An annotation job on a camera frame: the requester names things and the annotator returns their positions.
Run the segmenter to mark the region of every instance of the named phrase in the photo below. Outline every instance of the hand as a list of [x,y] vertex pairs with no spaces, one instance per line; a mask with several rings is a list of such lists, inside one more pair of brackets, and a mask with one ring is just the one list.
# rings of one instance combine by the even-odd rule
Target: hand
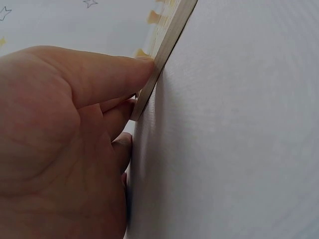
[[121,239],[132,138],[152,60],[56,47],[0,58],[0,234]]

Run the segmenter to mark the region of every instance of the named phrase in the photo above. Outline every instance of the wooden board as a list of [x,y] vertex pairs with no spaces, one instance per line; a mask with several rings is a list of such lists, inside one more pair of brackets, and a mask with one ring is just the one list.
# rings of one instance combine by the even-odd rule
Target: wooden board
[[155,69],[145,87],[136,94],[137,104],[131,120],[138,121],[152,94],[155,84],[171,54],[197,0],[156,0],[162,2],[160,13],[150,12],[148,24],[155,24],[148,42],[147,53],[137,50],[137,56],[148,55],[154,59]]

